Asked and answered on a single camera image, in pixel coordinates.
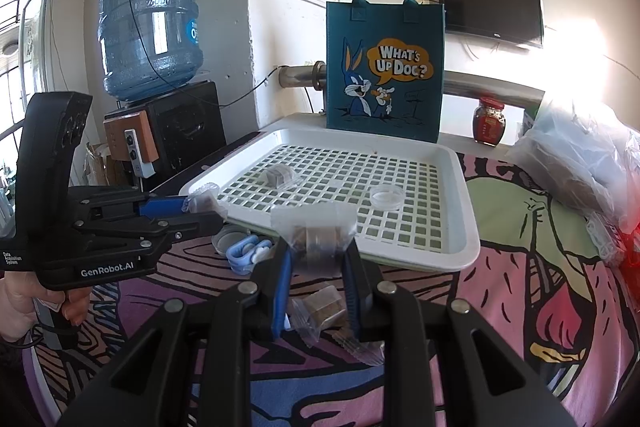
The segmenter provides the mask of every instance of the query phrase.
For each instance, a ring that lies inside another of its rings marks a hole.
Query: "silver screw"
[[[455,299],[451,302],[451,309],[456,313],[465,315],[471,311],[471,306],[465,301],[465,299]]]
[[[396,283],[391,281],[380,281],[377,288],[380,293],[383,293],[385,295],[393,295],[394,293],[396,293],[398,286],[396,286]]]
[[[244,281],[239,283],[238,291],[245,295],[253,295],[258,291],[258,285],[253,281]]]
[[[184,308],[184,302],[182,302],[180,299],[169,299],[164,303],[164,309],[169,313],[180,312],[182,311],[182,308]]]

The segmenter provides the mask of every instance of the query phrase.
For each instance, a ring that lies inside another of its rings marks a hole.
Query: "television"
[[[439,0],[447,33],[476,35],[541,48],[542,0]]]

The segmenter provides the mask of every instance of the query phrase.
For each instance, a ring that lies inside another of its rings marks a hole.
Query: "cartoon rabbit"
[[[391,114],[391,93],[395,90],[395,87],[391,89],[379,87],[371,91],[371,94],[376,97],[376,102],[378,102],[378,107],[373,112],[373,117],[382,118]]]
[[[369,102],[364,96],[369,92],[371,82],[365,80],[360,75],[355,75],[356,68],[362,61],[362,41],[355,55],[351,53],[347,39],[344,39],[344,61],[342,63],[342,73],[344,73],[344,93],[347,96],[354,97],[349,107],[348,114],[352,116],[371,116],[371,108]]]

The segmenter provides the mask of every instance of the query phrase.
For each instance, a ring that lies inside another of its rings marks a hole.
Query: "plastic water barrel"
[[[133,102],[169,92],[202,66],[195,0],[98,0],[98,6],[104,89],[111,96]]]

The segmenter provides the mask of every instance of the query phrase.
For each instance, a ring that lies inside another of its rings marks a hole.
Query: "blue round sticker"
[[[193,44],[198,44],[198,22],[196,19],[191,19],[187,22],[187,38]]]

